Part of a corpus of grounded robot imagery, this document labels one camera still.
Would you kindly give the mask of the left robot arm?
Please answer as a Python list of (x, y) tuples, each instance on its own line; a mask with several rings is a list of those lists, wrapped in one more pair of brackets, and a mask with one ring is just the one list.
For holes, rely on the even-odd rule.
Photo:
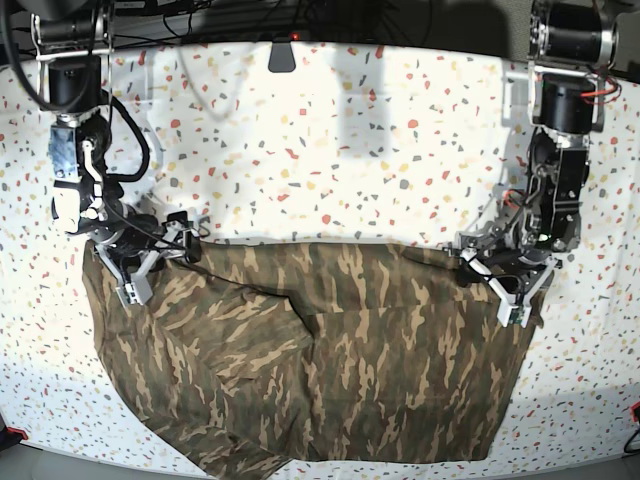
[(607, 1), (532, 4), (526, 185), (504, 192), (495, 221), (457, 233), (447, 248), (460, 260), (460, 285), (484, 283), (497, 295), (502, 326), (527, 325), (561, 255), (580, 243), (590, 136), (603, 130), (605, 106), (622, 92), (610, 74), (620, 12)]

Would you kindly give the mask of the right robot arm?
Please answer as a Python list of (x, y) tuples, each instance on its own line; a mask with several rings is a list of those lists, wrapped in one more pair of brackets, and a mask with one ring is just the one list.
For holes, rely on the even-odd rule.
[[(184, 211), (164, 222), (123, 202), (123, 184), (143, 178), (148, 142), (113, 95), (112, 1), (4, 1), (1, 36), (19, 84), (54, 114), (48, 155), (53, 165), (52, 214), (70, 236), (86, 235), (116, 280), (126, 306), (152, 296), (148, 280), (169, 259), (200, 259), (198, 225)], [(105, 155), (112, 143), (112, 114), (119, 113), (141, 150), (134, 173), (111, 173)]]

